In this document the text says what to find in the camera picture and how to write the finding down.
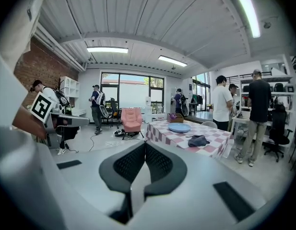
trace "pink and white checkered tablecloth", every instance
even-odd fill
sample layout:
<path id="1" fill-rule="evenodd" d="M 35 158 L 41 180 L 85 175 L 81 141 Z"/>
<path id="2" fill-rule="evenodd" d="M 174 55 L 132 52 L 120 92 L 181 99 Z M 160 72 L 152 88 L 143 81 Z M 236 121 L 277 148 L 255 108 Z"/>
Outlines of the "pink and white checkered tablecloth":
<path id="1" fill-rule="evenodd" d="M 146 132 L 146 140 L 154 142 L 163 142 L 164 144 L 186 149 L 190 152 L 196 152 L 219 159 L 221 156 L 227 158 L 234 144 L 233 137 L 230 132 L 222 131 L 217 128 L 196 124 L 184 120 L 185 124 L 191 126 L 191 130 L 187 133 L 177 133 L 168 129 L 169 122 L 155 121 L 149 123 Z M 189 147 L 189 136 L 204 135 L 210 142 L 206 146 Z"/>

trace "jeans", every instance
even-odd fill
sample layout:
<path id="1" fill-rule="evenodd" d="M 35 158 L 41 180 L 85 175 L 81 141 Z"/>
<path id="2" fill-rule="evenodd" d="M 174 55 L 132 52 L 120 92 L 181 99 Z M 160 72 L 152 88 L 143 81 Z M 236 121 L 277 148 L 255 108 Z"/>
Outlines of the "jeans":
<path id="1" fill-rule="evenodd" d="M 267 122 L 260 123 L 260 122 L 254 122 L 254 121 L 251 121 L 251 120 L 249 121 L 249 129 L 248 129 L 247 137 L 246 137 L 246 140 L 244 142 L 243 149 L 239 153 L 240 158 L 245 157 L 248 149 L 250 148 L 250 146 L 252 144 L 254 134 L 257 133 L 257 138 L 256 138 L 255 143 L 254 143 L 253 154 L 250 157 L 250 160 L 254 162 L 257 159 L 259 151 L 260 151 L 261 146 L 262 146 L 266 126 L 267 126 Z"/>
<path id="2" fill-rule="evenodd" d="M 99 106 L 91 107 L 91 114 L 95 122 L 96 130 L 100 130 L 102 126 L 102 119 L 101 119 L 102 113 L 101 113 L 100 107 Z"/>

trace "fluorescent light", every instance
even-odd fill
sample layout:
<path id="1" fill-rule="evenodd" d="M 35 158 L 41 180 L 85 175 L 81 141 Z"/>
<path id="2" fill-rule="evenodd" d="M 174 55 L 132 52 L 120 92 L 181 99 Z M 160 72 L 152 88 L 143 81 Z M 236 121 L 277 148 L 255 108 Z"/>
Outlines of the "fluorescent light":
<path id="1" fill-rule="evenodd" d="M 119 47 L 87 47 L 88 52 L 112 52 L 112 53 L 128 53 L 128 48 Z"/>
<path id="2" fill-rule="evenodd" d="M 177 65 L 182 66 L 182 67 L 187 66 L 187 64 L 185 64 L 185 63 L 183 63 L 181 61 L 178 61 L 178 60 L 175 60 L 175 59 L 172 59 L 172 58 L 168 58 L 166 56 L 160 56 L 158 59 L 163 60 L 163 61 L 167 61 L 167 62 L 170 62 L 170 63 L 173 63 L 173 64 L 177 64 Z"/>
<path id="3" fill-rule="evenodd" d="M 251 27 L 251 32 L 252 32 L 252 37 L 260 37 L 260 28 L 259 28 L 259 23 L 257 19 L 257 15 L 254 11 L 253 4 L 251 0 L 239 0 L 240 3 L 242 4 L 244 11 L 246 13 L 246 16 L 248 18 L 248 22 Z"/>

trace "white floor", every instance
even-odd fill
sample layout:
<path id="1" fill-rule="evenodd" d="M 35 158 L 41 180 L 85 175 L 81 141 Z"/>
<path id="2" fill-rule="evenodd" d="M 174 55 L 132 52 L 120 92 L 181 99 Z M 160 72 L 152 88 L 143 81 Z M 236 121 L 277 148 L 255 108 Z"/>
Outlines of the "white floor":
<path id="1" fill-rule="evenodd" d="M 142 125 L 142 134 L 144 136 L 146 127 L 146 124 Z M 121 144 L 129 144 L 131 146 L 138 143 L 139 140 L 144 140 L 141 134 L 130 140 L 127 140 L 127 138 L 126 140 L 122 140 L 122 138 L 115 137 L 113 133 L 118 130 L 117 126 L 110 128 L 107 125 L 103 125 L 102 129 L 101 134 L 94 136 L 94 125 L 82 127 L 75 139 L 67 141 L 70 149 L 78 150 L 79 152 L 88 152 L 91 148 L 91 150 L 110 149 L 113 146 L 119 146 Z M 284 158 L 280 158 L 277 163 L 275 154 L 270 153 L 264 156 L 264 149 L 262 148 L 254 167 L 249 167 L 247 160 L 244 160 L 242 164 L 238 164 L 234 159 L 234 154 L 241 148 L 242 143 L 242 141 L 236 141 L 236 145 L 232 148 L 229 157 L 227 159 L 221 158 L 220 162 L 256 185 L 261 190 L 266 200 L 270 200 L 275 195 L 283 193 L 294 176 L 294 171 L 290 171 L 292 163 L 288 163 L 289 154 L 292 153 L 292 150 L 286 152 Z M 51 152 L 54 156 L 57 154 L 54 150 L 51 150 Z M 147 165 L 144 164 L 132 184 L 132 204 L 134 213 L 136 213 L 143 204 L 143 188 L 149 183 L 151 183 L 149 169 Z"/>

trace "person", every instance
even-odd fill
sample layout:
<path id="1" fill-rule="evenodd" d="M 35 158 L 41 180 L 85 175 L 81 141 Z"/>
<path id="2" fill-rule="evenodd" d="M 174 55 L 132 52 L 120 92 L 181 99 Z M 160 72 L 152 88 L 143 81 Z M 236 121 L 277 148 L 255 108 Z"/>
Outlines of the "person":
<path id="1" fill-rule="evenodd" d="M 249 85 L 248 107 L 251 107 L 249 129 L 243 148 L 239 154 L 235 155 L 238 163 L 242 163 L 243 159 L 251 146 L 254 134 L 257 137 L 254 144 L 253 154 L 249 158 L 249 166 L 252 167 L 258 157 L 262 146 L 263 137 L 267 126 L 268 107 L 272 92 L 269 83 L 262 80 L 261 70 L 256 69 L 252 73 L 253 82 Z"/>
<path id="2" fill-rule="evenodd" d="M 217 87 L 213 91 L 213 122 L 217 124 L 218 129 L 228 130 L 229 111 L 233 106 L 232 95 L 227 89 L 225 76 L 218 76 L 216 79 Z"/>
<path id="3" fill-rule="evenodd" d="M 229 125 L 228 125 L 229 132 L 231 131 L 231 127 L 232 127 L 232 123 L 233 123 L 232 118 L 236 115 L 236 108 L 234 107 L 234 95 L 236 94 L 237 89 L 238 89 L 238 86 L 236 86 L 235 84 L 231 83 L 229 85 L 229 91 L 232 95 L 232 101 L 233 101 L 233 105 L 232 105 L 231 111 L 229 113 Z"/>
<path id="4" fill-rule="evenodd" d="M 49 88 L 43 85 L 42 81 L 40 80 L 35 80 L 33 83 L 33 86 L 31 88 L 32 91 L 35 91 L 36 93 L 43 93 L 46 97 L 51 99 L 52 101 L 59 103 L 59 99 L 56 96 L 55 92 Z"/>
<path id="5" fill-rule="evenodd" d="M 0 59 L 3 62 L 2 67 L 6 66 L 11 72 L 21 55 L 30 50 L 30 38 L 36 30 L 42 3 L 43 0 L 18 0 L 14 6 L 16 9 L 10 12 L 0 28 Z M 17 110 L 12 125 L 40 139 L 46 139 L 47 133 L 42 122 L 22 105 Z"/>
<path id="6" fill-rule="evenodd" d="M 60 103 L 58 97 L 56 96 L 55 92 L 47 87 L 44 86 L 42 81 L 40 80 L 35 80 L 33 83 L 33 86 L 31 88 L 31 91 L 35 91 L 36 93 L 43 93 L 47 98 L 49 98 L 50 100 L 56 102 L 56 103 Z M 56 127 L 57 126 L 57 119 L 56 118 L 52 118 L 52 122 L 53 122 L 53 126 Z M 62 155 L 67 151 L 67 148 L 65 147 L 64 149 L 62 148 L 56 148 L 56 151 L 58 151 L 57 155 Z"/>
<path id="7" fill-rule="evenodd" d="M 91 98 L 89 99 L 91 104 L 91 114 L 92 118 L 94 119 L 95 122 L 95 134 L 98 135 L 102 131 L 102 113 L 100 110 L 100 105 L 96 103 L 96 99 L 98 98 L 100 91 L 99 91 L 99 85 L 94 85 L 92 86 L 94 91 L 92 92 Z"/>
<path id="8" fill-rule="evenodd" d="M 177 89 L 177 92 L 176 92 L 176 95 L 174 97 L 174 99 L 176 100 L 176 113 L 180 113 L 183 117 L 183 112 L 182 112 L 182 109 L 181 109 L 181 97 L 182 97 L 182 90 L 181 89 Z"/>

